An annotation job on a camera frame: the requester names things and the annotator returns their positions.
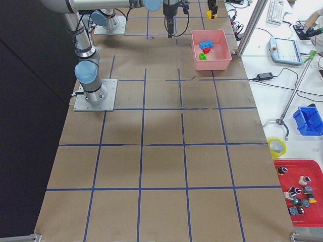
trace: blue block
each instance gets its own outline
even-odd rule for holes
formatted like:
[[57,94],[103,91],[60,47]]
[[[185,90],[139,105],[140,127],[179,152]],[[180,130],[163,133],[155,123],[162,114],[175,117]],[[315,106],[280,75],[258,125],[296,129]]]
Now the blue block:
[[316,107],[298,107],[293,118],[302,135],[321,136],[323,134],[323,122]]
[[207,48],[207,47],[212,48],[213,47],[213,42],[208,40],[208,41],[204,41],[204,42],[200,43],[200,49],[203,50],[204,48]]

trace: blue joint cap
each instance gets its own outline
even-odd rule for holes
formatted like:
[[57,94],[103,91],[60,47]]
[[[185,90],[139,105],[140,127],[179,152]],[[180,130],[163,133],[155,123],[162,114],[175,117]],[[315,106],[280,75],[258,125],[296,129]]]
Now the blue joint cap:
[[75,66],[75,76],[82,84],[92,83],[97,76],[96,65],[84,60]]
[[106,17],[100,13],[99,11],[94,11],[91,14],[91,19],[98,25],[98,26],[105,26],[107,25]]
[[163,0],[143,0],[143,5],[151,12],[156,12],[161,8],[162,4]]

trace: power adapter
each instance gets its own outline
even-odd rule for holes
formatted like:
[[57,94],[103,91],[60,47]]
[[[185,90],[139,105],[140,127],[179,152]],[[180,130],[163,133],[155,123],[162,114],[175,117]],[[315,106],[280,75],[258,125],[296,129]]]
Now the power adapter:
[[273,74],[271,72],[266,72],[258,74],[254,79],[258,81],[265,81],[271,80],[272,78],[274,78]]

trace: yellow object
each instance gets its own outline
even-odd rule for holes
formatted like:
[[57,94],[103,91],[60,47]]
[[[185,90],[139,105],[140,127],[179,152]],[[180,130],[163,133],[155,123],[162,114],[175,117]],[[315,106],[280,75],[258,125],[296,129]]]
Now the yellow object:
[[309,198],[308,201],[309,201],[309,203],[316,203],[317,202],[317,200],[315,200],[315,198]]
[[206,12],[206,17],[208,18],[208,19],[212,19],[212,11],[211,10],[209,10],[209,11],[207,11]]
[[277,138],[271,138],[268,140],[268,146],[272,154],[272,158],[278,158],[286,153],[287,147],[285,143]]

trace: yellow tape roll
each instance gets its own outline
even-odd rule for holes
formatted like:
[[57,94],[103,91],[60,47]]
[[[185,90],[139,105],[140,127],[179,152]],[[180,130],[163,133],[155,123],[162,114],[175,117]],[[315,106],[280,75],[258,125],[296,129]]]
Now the yellow tape roll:
[[287,147],[285,143],[277,138],[271,138],[268,140],[268,146],[272,154],[272,158],[278,158],[286,153]]

